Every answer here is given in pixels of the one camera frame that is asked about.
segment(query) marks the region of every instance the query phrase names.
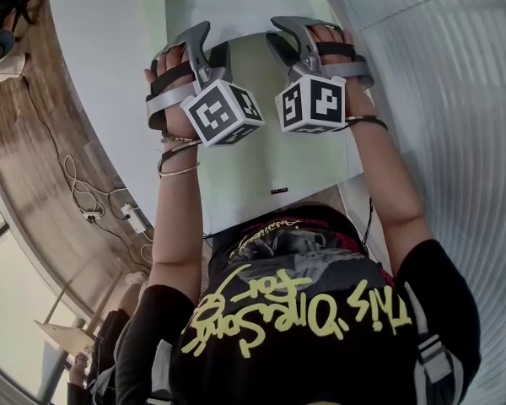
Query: fingers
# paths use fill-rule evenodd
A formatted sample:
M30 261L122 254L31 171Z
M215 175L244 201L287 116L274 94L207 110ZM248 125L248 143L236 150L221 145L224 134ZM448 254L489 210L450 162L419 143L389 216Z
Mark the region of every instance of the fingers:
M343 37L336 29L328 29L334 42L343 43Z
M354 44L354 38L353 38L353 34L351 33L351 30L345 29L343 31L343 40L345 41L346 44L351 44L351 45Z
M167 72L167 57L161 56L158 61L156 73L158 74L158 77L160 77L165 72Z
M311 37L314 39L315 42L339 42L339 43L352 43L353 36L348 32L348 38L350 42L347 42L345 40L345 35L347 34L347 30L343 31L343 36L341 33L339 33L337 30L332 29L330 27L326 27L323 24L314 25L313 27L309 27ZM322 56L320 58L322 61L322 64L337 64L337 63L344 63L344 62L350 62L350 59L345 56L339 56L339 55L328 55L328 56Z
M320 42L320 37L315 34L313 29L309 27L308 30L310 31L311 39L313 39L313 42Z
M167 55L165 57L167 61L167 68L166 70L169 70L173 68L174 66L178 66L182 61L182 54L184 53L183 46L175 46L174 48L171 48L169 52L167 52Z
M144 77L149 84L153 83L157 79L150 69L144 69Z
M310 27L310 29L312 29L313 33L315 33L320 39L319 42L333 42L333 37L325 25L314 25L313 27Z
M83 353L78 353L76 356L75 356L75 363L86 363L88 361L88 357L86 357L86 355L84 355Z
M184 46L184 52L182 53L182 63L187 62L189 60L189 51L187 50L187 46Z

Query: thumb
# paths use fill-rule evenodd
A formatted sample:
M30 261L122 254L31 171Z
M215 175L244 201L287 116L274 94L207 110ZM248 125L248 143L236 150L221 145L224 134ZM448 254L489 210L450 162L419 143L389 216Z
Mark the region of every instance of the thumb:
M156 76L148 69L144 69L144 77L150 84L157 79Z

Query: power strip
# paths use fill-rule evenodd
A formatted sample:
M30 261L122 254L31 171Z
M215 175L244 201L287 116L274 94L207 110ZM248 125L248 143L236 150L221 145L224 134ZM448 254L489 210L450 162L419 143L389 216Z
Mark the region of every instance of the power strip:
M144 222L137 214L137 211L133 209L131 204L124 204L124 207L121 208L121 212L127 217L127 222L129 222L136 233L141 234L146 231L146 225L144 225Z
M86 220L90 220L90 218L93 220L101 220L101 216L96 212L83 213L83 216Z

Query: wrist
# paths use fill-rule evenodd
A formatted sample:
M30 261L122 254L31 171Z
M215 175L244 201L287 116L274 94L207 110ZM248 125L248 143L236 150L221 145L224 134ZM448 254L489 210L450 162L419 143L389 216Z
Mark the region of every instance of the wrist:
M69 376L69 384L73 384L74 386L84 388L84 379L79 376Z
M377 109L357 79L347 82L347 109L351 116L376 116Z
M175 141L170 141L165 144L164 151L168 152L174 148L183 146L184 143L179 143ZM169 159L167 159L160 167L159 171L168 173L168 172L176 172L179 170L184 170L186 168L191 168L197 162L198 155L198 146L193 146L190 148L185 148L180 152L176 153Z
M167 133L176 137L198 139L195 128L179 105L171 106L166 112Z

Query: bracelet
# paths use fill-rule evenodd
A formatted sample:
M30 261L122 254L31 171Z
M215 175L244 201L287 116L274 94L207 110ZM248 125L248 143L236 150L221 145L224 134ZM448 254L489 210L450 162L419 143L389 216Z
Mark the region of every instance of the bracelet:
M386 126L386 123L384 123L382 120L380 120L377 116L350 116L345 119L345 121L348 123L347 127L355 125L356 123L360 122L368 122L368 123L375 123L377 125L382 126L386 131L388 130L388 127Z
M191 168L187 168L186 170L182 171L175 171L175 172L159 172L159 175L161 177L172 177L172 176L179 176L180 174L185 174L186 172L196 170L201 163L197 162L195 166L192 166Z
M161 159L158 163L158 173L161 175L161 167L163 164L172 158L175 154L178 154L179 152L183 150L190 149L191 147L195 147L196 145L202 143L200 139L197 139L196 141L190 141L189 143L185 143L184 145L181 145L179 147L174 147L172 150L169 150L168 152L165 152L161 155Z
M198 140L193 138L177 137L176 135L165 132L162 132L161 135L163 135L161 138L161 143L163 144L168 143L169 141L176 141L177 143L191 143Z

